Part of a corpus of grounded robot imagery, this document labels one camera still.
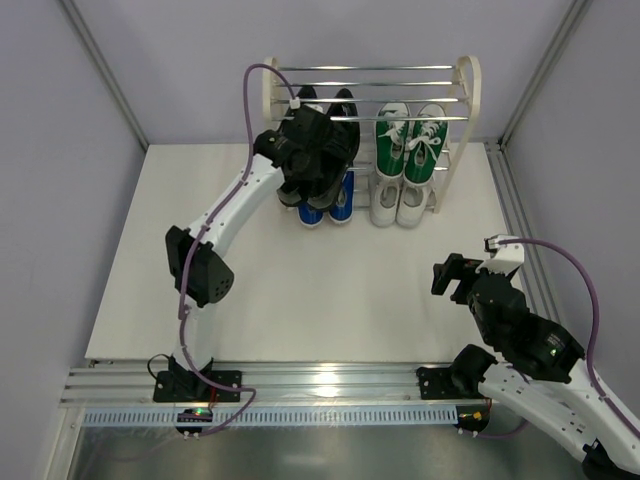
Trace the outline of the black leather shoe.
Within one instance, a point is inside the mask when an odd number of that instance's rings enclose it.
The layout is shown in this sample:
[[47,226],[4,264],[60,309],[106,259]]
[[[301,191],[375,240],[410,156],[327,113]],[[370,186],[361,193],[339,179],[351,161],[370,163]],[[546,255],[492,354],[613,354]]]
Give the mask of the black leather shoe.
[[297,207],[308,196],[308,171],[311,161],[308,149],[310,134],[305,125],[298,126],[294,122],[301,111],[302,109],[289,107],[285,116],[293,119],[283,120],[277,129],[278,134],[286,140],[284,147],[286,155],[282,165],[285,183],[277,191],[280,202],[286,207]]
[[[298,96],[301,99],[316,99],[313,87],[302,87]],[[353,99],[348,88],[340,89],[335,99]],[[329,117],[357,117],[358,110],[354,102],[331,102],[326,111]],[[360,146],[360,125],[355,121],[338,121],[333,123],[331,138],[321,151],[321,178],[316,180],[304,194],[302,205],[312,210],[326,212],[338,201],[344,175],[353,164]]]

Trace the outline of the blue canvas sneaker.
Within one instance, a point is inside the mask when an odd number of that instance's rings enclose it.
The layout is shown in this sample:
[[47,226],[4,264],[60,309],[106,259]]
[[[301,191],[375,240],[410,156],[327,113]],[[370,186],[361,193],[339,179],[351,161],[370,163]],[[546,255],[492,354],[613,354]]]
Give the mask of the blue canvas sneaker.
[[308,229],[314,229],[321,225],[324,213],[312,208],[308,203],[302,203],[297,207],[299,222]]
[[341,182],[336,203],[329,210],[330,219],[338,224],[348,223],[353,215],[353,199],[355,187],[355,174],[347,171]]

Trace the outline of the white sneaker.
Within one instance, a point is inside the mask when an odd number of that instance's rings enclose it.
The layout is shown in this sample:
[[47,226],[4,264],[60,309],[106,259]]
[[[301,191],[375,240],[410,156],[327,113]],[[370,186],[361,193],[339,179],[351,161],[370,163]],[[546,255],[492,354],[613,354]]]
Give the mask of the white sneaker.
[[396,213],[396,222],[404,228],[419,225],[426,209],[431,188],[427,184],[405,183]]
[[395,222],[401,189],[400,177],[374,178],[370,188],[369,217],[375,226],[386,228]]

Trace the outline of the green canvas sneaker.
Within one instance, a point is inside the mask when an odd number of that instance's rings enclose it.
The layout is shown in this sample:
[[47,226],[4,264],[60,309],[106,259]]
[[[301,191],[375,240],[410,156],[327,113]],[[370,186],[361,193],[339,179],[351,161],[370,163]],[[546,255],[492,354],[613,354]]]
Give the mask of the green canvas sneaker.
[[422,185],[432,177],[448,137],[448,121],[437,119],[444,116],[442,106],[434,103],[418,112],[407,143],[409,157],[404,176],[408,182]]
[[404,168],[404,155],[409,131],[409,107],[403,102],[384,104],[375,123],[376,170],[394,178]]

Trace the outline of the cream metal shoe rack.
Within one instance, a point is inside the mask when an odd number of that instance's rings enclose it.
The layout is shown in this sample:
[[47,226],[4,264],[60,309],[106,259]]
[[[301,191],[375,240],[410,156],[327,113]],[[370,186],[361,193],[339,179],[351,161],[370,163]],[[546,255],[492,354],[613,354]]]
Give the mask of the cream metal shoe rack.
[[374,147],[373,126],[382,120],[377,114],[387,103],[404,103],[408,114],[398,120],[413,128],[425,120],[419,110],[438,105],[441,111],[429,112],[429,119],[448,126],[448,138],[436,161],[432,181],[434,191],[427,198],[426,209],[442,209],[457,167],[475,132],[481,110],[482,68],[474,55],[459,57],[449,64],[426,65],[315,65],[285,66],[277,58],[265,63],[278,71],[266,71],[262,77],[262,111],[268,125],[285,119],[289,106],[288,87],[297,91],[310,86],[317,92],[313,100],[325,107],[337,100],[341,88],[349,89],[358,113],[345,118],[361,125],[367,147]]

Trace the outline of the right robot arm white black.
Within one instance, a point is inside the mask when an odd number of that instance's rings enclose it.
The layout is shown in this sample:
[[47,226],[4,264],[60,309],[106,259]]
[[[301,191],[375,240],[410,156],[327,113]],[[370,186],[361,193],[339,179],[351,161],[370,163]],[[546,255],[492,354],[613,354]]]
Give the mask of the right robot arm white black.
[[468,307],[483,341],[453,360],[454,389],[506,406],[563,447],[589,479],[638,478],[638,419],[609,406],[613,395],[589,376],[586,352],[569,331],[529,309],[511,283],[521,263],[496,268],[496,261],[452,253],[433,267],[432,294],[457,281],[451,299]]

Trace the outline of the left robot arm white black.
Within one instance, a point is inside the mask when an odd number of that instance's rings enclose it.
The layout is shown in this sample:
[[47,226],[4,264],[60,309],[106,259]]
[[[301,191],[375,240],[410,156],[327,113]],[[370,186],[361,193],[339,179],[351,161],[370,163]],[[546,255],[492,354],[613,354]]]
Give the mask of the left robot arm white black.
[[187,228],[165,235],[169,271],[179,293],[178,353],[156,380],[156,389],[178,400],[200,400],[216,388],[213,358],[197,360],[187,346],[191,312],[220,302],[235,275],[224,257],[236,235],[270,195],[285,207],[326,211],[336,204],[342,179],[359,148],[331,114],[303,103],[275,130],[251,136],[247,162],[214,204]]

